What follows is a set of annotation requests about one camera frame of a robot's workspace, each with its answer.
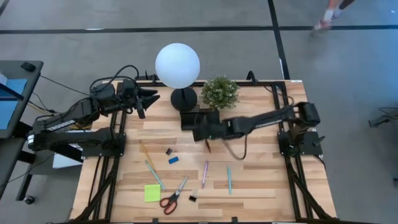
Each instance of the red-handled scissors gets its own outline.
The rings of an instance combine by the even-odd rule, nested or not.
[[[164,208],[164,213],[166,215],[170,215],[172,212],[174,212],[175,208],[177,208],[177,199],[180,196],[180,193],[184,188],[184,185],[187,182],[187,180],[188,176],[185,177],[185,179],[180,184],[180,187],[175,191],[173,195],[171,195],[168,198],[163,198],[162,200],[160,200],[160,206]]]

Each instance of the yellow sticky note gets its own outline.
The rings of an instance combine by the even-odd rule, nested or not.
[[[160,184],[145,185],[145,202],[160,201]]]

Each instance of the teal pen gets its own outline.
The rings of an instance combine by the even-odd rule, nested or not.
[[[229,188],[229,194],[232,194],[232,181],[231,181],[231,169],[229,166],[226,166],[226,172],[228,175],[228,188]]]
[[[159,177],[156,175],[155,171],[152,169],[152,167],[149,165],[148,161],[145,161],[145,163],[147,164],[149,170],[152,172],[152,174],[155,176],[156,180],[159,182],[160,186],[162,187],[163,190],[166,190],[166,188],[164,187],[162,181],[160,181]]]

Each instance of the pen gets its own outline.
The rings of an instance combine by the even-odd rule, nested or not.
[[[206,174],[207,174],[207,168],[209,167],[209,161],[205,162],[205,173],[203,174],[203,181],[201,182],[201,188],[205,188],[205,181],[206,181]]]
[[[229,194],[232,194],[232,183],[231,183],[231,169],[229,166],[226,166],[226,171],[228,175],[228,188],[229,188]]]
[[[152,169],[152,167],[149,165],[148,161],[145,161],[145,163],[147,164],[148,168],[150,169],[150,171],[152,172],[152,174],[155,176],[156,180],[159,182],[160,186],[162,187],[163,190],[166,190],[166,188],[164,187],[162,181],[160,181],[159,177],[156,175],[155,171]]]

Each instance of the potted plant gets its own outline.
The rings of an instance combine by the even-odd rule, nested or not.
[[[238,85],[227,76],[216,77],[206,82],[201,91],[201,99],[210,108],[222,110],[232,109],[238,102]]]

